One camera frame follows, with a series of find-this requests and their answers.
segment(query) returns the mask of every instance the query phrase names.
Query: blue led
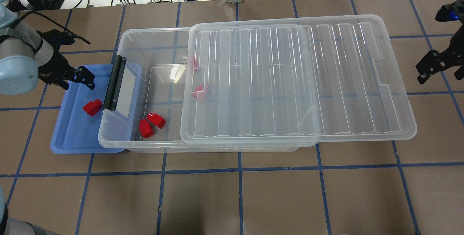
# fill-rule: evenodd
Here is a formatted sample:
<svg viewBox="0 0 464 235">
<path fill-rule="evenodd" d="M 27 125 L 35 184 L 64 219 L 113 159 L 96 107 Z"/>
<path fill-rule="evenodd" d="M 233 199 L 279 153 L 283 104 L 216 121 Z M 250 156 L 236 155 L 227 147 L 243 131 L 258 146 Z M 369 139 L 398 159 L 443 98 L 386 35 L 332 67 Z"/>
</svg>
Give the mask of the blue led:
<svg viewBox="0 0 464 235">
<path fill-rule="evenodd" d="M 459 17 L 457 16 L 456 13 L 454 13 L 453 10 L 449 11 L 449 18 L 450 20 L 459 20 Z"/>
</svg>

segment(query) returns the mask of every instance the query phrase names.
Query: brown tiled surface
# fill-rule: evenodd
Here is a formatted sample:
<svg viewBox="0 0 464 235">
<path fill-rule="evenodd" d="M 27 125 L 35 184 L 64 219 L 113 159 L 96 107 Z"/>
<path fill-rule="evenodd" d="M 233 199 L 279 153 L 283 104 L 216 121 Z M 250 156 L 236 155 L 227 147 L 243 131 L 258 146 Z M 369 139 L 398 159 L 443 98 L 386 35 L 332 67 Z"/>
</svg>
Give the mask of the brown tiled surface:
<svg viewBox="0 0 464 235">
<path fill-rule="evenodd" d="M 464 230 L 464 166 L 403 169 L 417 225 L 424 235 Z"/>
<path fill-rule="evenodd" d="M 442 5 L 451 4 L 456 0 L 413 0 L 417 13 L 428 35 L 454 34 L 461 26 L 459 21 L 437 22 L 436 12 Z"/>
<path fill-rule="evenodd" d="M 326 234 L 318 171 L 243 173 L 244 234 Z"/>
<path fill-rule="evenodd" d="M 455 32 L 455 25 L 434 21 L 439 5 L 452 1 L 413 0 L 427 33 Z M 0 96 L 0 184 L 7 195 L 17 179 L 9 204 L 12 217 L 60 234 L 74 234 L 78 228 L 79 234 L 155 234 L 158 229 L 160 234 L 238 235 L 241 225 L 244 235 L 327 234 L 328 222 L 333 235 L 414 234 L 394 144 L 421 233 L 459 234 L 464 126 L 456 106 L 464 112 L 464 94 L 454 93 L 454 103 L 439 74 L 424 85 L 417 83 L 414 66 L 429 47 L 409 0 L 353 2 L 358 14 L 380 15 L 390 36 L 409 37 L 393 38 L 391 44 L 406 91 L 419 93 L 409 96 L 418 125 L 413 139 L 321 143 L 290 153 L 53 154 L 54 106 L 60 106 L 63 90 L 47 86 L 40 103 L 40 82 L 31 93 Z M 295 0 L 295 8 L 299 17 L 353 14 L 350 0 Z M 131 28 L 173 27 L 178 9 L 179 3 L 127 6 L 120 34 Z M 45 13 L 62 24 L 69 16 L 69 10 Z M 70 64 L 109 63 L 122 14 L 123 7 L 73 10 L 69 28 L 92 45 L 77 42 L 62 51 L 92 52 L 66 54 Z M 239 4 L 240 20 L 284 17 L 295 17 L 292 0 Z M 178 25 L 235 19 L 236 6 L 224 0 L 182 2 Z M 26 21 L 39 30 L 54 28 L 38 17 Z M 429 39 L 442 51 L 449 38 Z M 159 46 L 173 40 L 166 38 Z M 187 38 L 177 42 L 185 46 Z M 153 56 L 164 58 L 165 53 L 165 62 L 172 62 L 172 50 L 154 51 Z M 186 49 L 178 51 L 186 55 Z M 451 89 L 463 90 L 452 72 L 445 72 Z"/>
<path fill-rule="evenodd" d="M 358 14 L 376 14 L 390 36 L 423 35 L 409 0 L 353 0 Z"/>
<path fill-rule="evenodd" d="M 74 234 L 86 177 L 29 177 L 16 182 L 11 218 L 58 234 Z"/>
<path fill-rule="evenodd" d="M 91 177 L 79 234 L 153 234 L 160 181 L 159 175 Z"/>
<path fill-rule="evenodd" d="M 414 234 L 396 168 L 324 171 L 332 234 Z"/>
</svg>

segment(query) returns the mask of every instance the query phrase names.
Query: black handle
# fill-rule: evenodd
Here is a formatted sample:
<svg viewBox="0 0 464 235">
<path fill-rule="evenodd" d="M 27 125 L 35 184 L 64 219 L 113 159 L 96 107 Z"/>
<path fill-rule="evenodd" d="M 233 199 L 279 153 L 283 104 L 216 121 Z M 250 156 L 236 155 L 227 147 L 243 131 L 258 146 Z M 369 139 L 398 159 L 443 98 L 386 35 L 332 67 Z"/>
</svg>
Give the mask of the black handle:
<svg viewBox="0 0 464 235">
<path fill-rule="evenodd" d="M 117 100 L 119 98 L 119 91 L 121 90 L 121 83 L 123 81 L 124 68 L 126 67 L 126 58 L 116 55 L 111 76 L 109 78 L 108 88 L 106 89 L 105 102 L 103 109 L 111 111 L 116 110 Z"/>
</svg>

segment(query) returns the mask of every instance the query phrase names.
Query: clear plastic container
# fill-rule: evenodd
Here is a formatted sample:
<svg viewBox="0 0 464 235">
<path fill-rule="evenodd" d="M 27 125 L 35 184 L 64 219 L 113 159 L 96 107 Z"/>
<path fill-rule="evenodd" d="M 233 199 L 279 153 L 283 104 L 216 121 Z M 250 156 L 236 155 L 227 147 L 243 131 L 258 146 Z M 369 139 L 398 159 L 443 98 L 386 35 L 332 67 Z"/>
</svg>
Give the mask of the clear plastic container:
<svg viewBox="0 0 464 235">
<path fill-rule="evenodd" d="M 375 15 L 194 25 L 181 137 L 192 145 L 308 146 L 417 131 Z"/>
<path fill-rule="evenodd" d="M 295 151 L 297 146 L 231 148 L 186 144 L 180 136 L 190 28 L 134 29 L 121 36 L 118 55 L 127 59 L 115 111 L 103 110 L 98 140 L 105 148 L 135 152 Z M 139 121 L 149 113 L 166 119 L 145 139 Z"/>
</svg>

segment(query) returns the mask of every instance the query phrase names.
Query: blue tray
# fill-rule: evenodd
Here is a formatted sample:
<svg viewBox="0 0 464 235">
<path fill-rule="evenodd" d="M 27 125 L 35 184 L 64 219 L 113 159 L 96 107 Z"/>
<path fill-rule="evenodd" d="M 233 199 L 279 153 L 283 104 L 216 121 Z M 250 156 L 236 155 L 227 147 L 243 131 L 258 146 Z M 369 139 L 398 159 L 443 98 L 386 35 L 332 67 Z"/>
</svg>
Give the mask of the blue tray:
<svg viewBox="0 0 464 235">
<path fill-rule="evenodd" d="M 50 148 L 58 154 L 116 153 L 124 149 L 106 149 L 98 142 L 102 110 L 93 117 L 82 108 L 89 101 L 100 99 L 103 103 L 113 65 L 86 65 L 95 75 L 95 89 L 90 90 L 80 83 L 70 82 L 61 103 Z"/>
</svg>

